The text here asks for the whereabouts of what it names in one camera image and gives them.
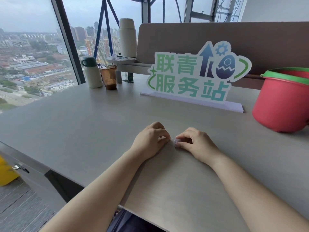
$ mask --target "wall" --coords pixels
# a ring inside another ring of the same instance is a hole
[[[309,21],[309,0],[247,0],[242,22]]]

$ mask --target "person's right hand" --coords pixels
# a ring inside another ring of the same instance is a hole
[[[191,152],[195,158],[210,167],[213,167],[217,157],[222,155],[207,133],[196,128],[187,128],[185,132],[176,136],[176,139],[180,139],[180,142],[176,143],[175,147]]]

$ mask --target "green star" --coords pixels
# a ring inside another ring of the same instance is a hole
[[[154,67],[152,67],[152,69],[150,71],[152,72],[152,74],[154,74],[156,72]]]

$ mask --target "large white thermos bottle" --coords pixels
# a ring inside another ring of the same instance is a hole
[[[84,58],[81,63],[83,66],[85,66],[85,74],[88,86],[90,88],[102,87],[103,81],[95,58],[94,57]]]
[[[133,19],[120,19],[119,35],[121,45],[121,55],[125,57],[136,57],[136,30]]]

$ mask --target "yellow chair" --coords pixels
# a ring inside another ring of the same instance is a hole
[[[18,178],[18,174],[9,166],[0,156],[0,186],[4,186],[14,179]]]

